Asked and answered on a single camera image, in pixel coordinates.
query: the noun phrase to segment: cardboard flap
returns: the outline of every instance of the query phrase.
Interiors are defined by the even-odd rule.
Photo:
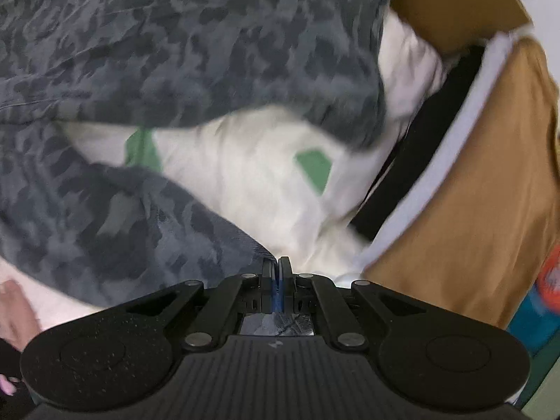
[[[442,55],[531,22],[520,0],[392,0],[391,6]]]

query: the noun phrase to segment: tan garment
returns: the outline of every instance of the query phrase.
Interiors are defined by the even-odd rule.
[[[557,101],[522,39],[441,188],[365,278],[506,327],[560,236]]]

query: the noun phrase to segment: camouflage fabric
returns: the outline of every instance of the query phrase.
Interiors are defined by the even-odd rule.
[[[354,148],[389,0],[0,0],[0,123],[195,126],[277,103]]]
[[[214,287],[272,255],[141,167],[88,164],[46,120],[0,126],[0,253],[41,282],[113,306],[187,279]]]

